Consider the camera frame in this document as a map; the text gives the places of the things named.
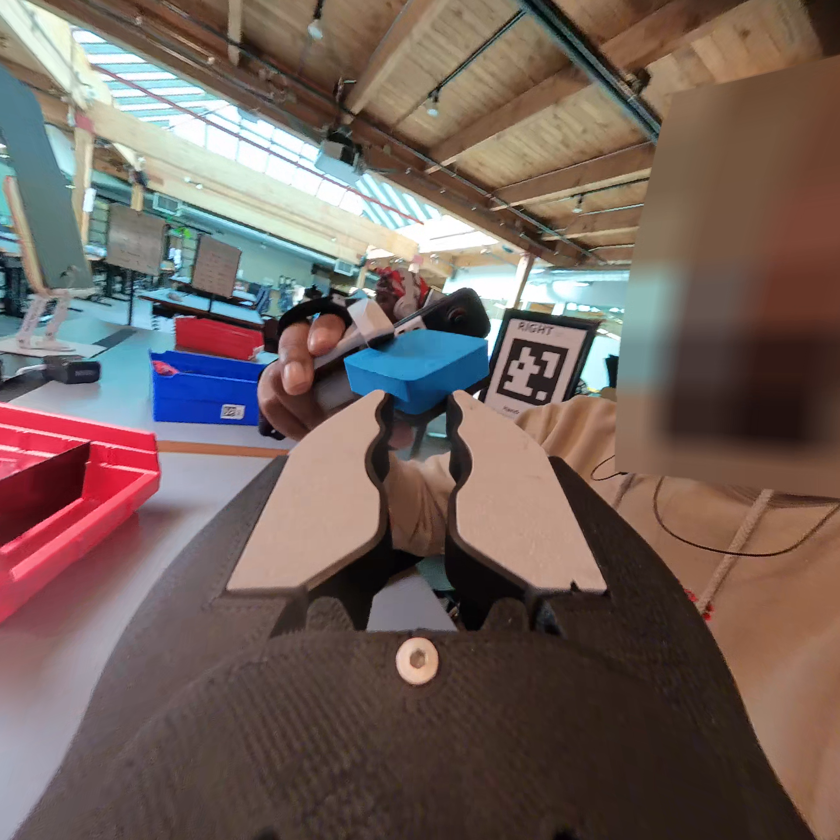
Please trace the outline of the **black power adapter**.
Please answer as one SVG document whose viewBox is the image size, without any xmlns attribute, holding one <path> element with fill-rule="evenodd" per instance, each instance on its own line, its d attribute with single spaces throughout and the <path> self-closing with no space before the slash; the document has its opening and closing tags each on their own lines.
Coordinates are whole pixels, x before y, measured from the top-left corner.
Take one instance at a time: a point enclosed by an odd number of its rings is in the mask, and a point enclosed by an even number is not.
<svg viewBox="0 0 840 840">
<path fill-rule="evenodd" d="M 101 378 L 101 364 L 96 360 L 86 360 L 76 356 L 46 356 L 42 362 L 43 376 L 49 382 L 64 385 L 95 384 Z"/>
</svg>

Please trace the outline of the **brown pegboard panel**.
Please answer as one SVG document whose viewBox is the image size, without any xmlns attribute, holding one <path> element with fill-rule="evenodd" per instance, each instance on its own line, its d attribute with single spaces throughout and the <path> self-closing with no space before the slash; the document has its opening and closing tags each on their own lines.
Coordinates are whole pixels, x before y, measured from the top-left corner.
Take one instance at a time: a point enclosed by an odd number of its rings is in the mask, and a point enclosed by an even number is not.
<svg viewBox="0 0 840 840">
<path fill-rule="evenodd" d="M 232 298 L 241 259 L 241 249 L 202 234 L 197 240 L 192 287 L 211 297 Z"/>
<path fill-rule="evenodd" d="M 158 277 L 165 256 L 166 230 L 167 223 L 162 217 L 111 203 L 106 262 L 147 277 Z"/>
</svg>

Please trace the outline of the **blue foam block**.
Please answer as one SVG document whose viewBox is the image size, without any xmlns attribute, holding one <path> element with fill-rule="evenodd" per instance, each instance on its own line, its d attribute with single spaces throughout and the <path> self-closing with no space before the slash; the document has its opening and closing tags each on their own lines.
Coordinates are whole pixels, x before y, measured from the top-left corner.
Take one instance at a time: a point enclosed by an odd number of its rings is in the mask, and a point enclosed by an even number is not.
<svg viewBox="0 0 840 840">
<path fill-rule="evenodd" d="M 352 353 L 344 369 L 352 393 L 383 391 L 392 397 L 397 412 L 420 417 L 436 410 L 452 393 L 467 391 L 487 378 L 488 343 L 470 335 L 418 329 Z"/>
</svg>

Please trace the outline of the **right tag board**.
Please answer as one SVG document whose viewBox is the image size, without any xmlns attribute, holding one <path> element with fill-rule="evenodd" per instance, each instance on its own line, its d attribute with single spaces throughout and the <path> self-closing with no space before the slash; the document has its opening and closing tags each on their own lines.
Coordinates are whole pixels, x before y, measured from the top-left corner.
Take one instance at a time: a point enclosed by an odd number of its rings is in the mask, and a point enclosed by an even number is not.
<svg viewBox="0 0 840 840">
<path fill-rule="evenodd" d="M 572 398 L 600 320 L 509 308 L 479 400 L 510 419 Z"/>
</svg>

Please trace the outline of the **person's right hand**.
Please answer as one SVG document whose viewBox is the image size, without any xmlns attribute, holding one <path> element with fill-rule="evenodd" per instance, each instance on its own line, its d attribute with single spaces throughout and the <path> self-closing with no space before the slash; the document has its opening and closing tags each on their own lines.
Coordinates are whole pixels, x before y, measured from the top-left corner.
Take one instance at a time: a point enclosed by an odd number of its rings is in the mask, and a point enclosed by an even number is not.
<svg viewBox="0 0 840 840">
<path fill-rule="evenodd" d="M 257 402 L 261 416 L 282 438 L 298 443 L 323 421 L 312 393 L 314 361 L 332 352 L 346 329 L 341 317 L 329 313 L 293 323 L 279 336 L 278 357 L 259 378 Z"/>
</svg>

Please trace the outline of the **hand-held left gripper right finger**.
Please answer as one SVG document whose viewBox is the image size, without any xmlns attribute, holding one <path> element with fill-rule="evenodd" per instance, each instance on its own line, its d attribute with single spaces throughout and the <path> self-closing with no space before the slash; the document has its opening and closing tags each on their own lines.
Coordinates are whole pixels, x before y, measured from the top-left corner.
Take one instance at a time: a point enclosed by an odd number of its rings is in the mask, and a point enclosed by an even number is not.
<svg viewBox="0 0 840 840">
<path fill-rule="evenodd" d="M 448 536 L 526 592 L 602 595 L 606 582 L 550 457 L 464 391 L 448 398 Z"/>
</svg>

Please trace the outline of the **monitor on white stand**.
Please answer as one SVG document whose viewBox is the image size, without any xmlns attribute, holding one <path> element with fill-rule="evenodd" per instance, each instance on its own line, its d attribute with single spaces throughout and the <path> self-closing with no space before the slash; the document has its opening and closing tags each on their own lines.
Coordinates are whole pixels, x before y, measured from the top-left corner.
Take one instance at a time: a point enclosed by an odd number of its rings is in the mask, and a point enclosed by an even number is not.
<svg viewBox="0 0 840 840">
<path fill-rule="evenodd" d="M 1 129 L 14 171 L 3 181 L 3 194 L 33 294 L 14 344 L 3 341 L 2 351 L 39 361 L 45 357 L 91 358 L 102 348 L 58 337 L 71 300 L 92 290 L 91 269 L 67 180 L 49 142 L 38 100 L 4 67 Z"/>
</svg>

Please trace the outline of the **person's beige sweatshirt torso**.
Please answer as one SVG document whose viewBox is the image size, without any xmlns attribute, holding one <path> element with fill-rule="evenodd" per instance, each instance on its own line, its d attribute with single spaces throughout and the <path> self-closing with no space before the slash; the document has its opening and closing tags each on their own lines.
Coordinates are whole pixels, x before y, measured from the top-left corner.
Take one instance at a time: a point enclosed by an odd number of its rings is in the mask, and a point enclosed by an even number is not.
<svg viewBox="0 0 840 840">
<path fill-rule="evenodd" d="M 598 397 L 530 409 L 517 425 L 617 510 L 695 606 L 761 490 L 621 471 L 616 407 Z M 713 604 L 707 627 L 763 750 L 815 837 L 838 838 L 838 500 L 775 490 Z"/>
</svg>

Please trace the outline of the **white hoodie drawstring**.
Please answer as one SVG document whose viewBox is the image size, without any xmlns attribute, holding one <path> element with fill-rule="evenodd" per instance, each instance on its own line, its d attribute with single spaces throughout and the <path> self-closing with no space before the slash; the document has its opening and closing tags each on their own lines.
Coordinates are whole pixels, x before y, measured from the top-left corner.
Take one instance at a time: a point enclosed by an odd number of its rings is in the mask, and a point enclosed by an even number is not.
<svg viewBox="0 0 840 840">
<path fill-rule="evenodd" d="M 774 498 L 774 490 L 761 490 L 751 508 L 748 510 L 745 519 L 742 520 L 738 530 L 729 543 L 728 549 L 718 562 L 706 587 L 695 600 L 695 607 L 698 613 L 706 622 L 709 622 L 713 613 L 714 600 L 725 580 L 728 578 L 735 563 L 743 556 L 745 547 L 750 541 L 753 532 L 760 524 L 763 515 Z"/>
</svg>

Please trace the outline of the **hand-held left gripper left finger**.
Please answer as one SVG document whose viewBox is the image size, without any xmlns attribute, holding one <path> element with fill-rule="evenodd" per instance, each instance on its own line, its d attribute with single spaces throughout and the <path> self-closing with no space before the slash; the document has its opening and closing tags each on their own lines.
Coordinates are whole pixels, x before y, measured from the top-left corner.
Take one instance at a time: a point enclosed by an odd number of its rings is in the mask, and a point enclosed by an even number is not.
<svg viewBox="0 0 840 840">
<path fill-rule="evenodd" d="M 393 575 L 385 492 L 393 399 L 362 397 L 291 450 L 227 582 L 236 596 L 341 600 L 369 615 Z"/>
</svg>

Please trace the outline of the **red plastic bin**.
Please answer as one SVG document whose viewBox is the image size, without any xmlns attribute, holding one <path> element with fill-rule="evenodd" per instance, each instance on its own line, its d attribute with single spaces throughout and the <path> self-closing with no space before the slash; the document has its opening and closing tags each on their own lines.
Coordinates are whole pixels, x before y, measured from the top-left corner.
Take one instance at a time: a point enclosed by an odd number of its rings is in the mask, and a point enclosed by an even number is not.
<svg viewBox="0 0 840 840">
<path fill-rule="evenodd" d="M 160 483 L 152 433 L 2 404 L 2 622 L 124 524 Z"/>
<path fill-rule="evenodd" d="M 174 318 L 175 348 L 235 361 L 254 362 L 265 349 L 261 331 L 198 318 Z"/>
</svg>

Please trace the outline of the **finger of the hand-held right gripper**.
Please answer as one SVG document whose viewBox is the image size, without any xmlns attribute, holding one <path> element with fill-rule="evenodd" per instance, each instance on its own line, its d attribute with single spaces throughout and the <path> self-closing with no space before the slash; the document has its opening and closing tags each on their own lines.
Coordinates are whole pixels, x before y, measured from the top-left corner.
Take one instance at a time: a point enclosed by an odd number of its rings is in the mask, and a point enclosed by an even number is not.
<svg viewBox="0 0 840 840">
<path fill-rule="evenodd" d="M 347 374 L 317 376 L 312 385 L 313 400 L 323 413 L 336 413 L 355 403 L 360 396 L 350 384 Z"/>
</svg>

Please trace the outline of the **blue plastic bin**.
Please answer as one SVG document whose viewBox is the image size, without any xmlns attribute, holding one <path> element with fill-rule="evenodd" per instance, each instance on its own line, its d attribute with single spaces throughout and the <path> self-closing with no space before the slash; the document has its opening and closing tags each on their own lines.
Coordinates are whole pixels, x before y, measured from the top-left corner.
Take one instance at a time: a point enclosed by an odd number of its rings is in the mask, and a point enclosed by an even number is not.
<svg viewBox="0 0 840 840">
<path fill-rule="evenodd" d="M 149 360 L 155 422 L 257 426 L 264 365 L 173 350 L 150 351 Z"/>
</svg>

